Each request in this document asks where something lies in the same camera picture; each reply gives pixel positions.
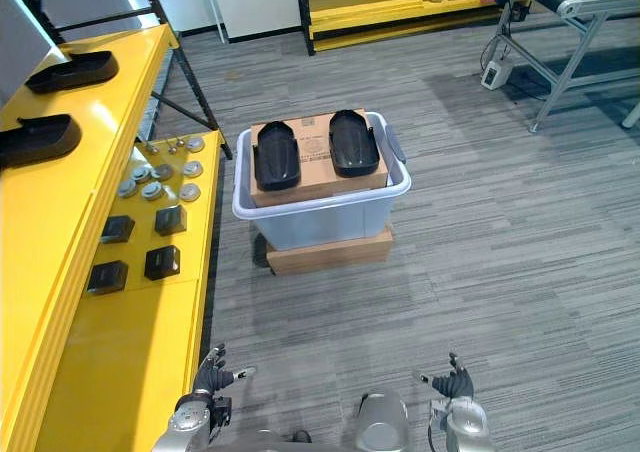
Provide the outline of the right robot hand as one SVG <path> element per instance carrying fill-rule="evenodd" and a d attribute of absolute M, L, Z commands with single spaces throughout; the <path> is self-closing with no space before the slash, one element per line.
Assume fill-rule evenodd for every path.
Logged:
<path fill-rule="evenodd" d="M 448 375 L 429 377 L 425 373 L 413 371 L 412 377 L 418 382 L 431 385 L 440 395 L 449 398 L 474 398 L 474 384 L 471 376 L 455 352 L 449 353 L 449 364 L 452 370 Z"/>

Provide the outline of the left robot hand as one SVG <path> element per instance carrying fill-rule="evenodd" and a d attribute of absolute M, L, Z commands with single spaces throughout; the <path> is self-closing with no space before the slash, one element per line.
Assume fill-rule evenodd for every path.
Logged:
<path fill-rule="evenodd" d="M 225 369 L 223 360 L 226 354 L 226 346 L 220 343 L 213 347 L 202 360 L 195 375 L 192 386 L 193 393 L 208 394 L 213 396 L 217 391 L 227 386 L 251 378 L 258 368 L 250 365 L 236 371 Z"/>

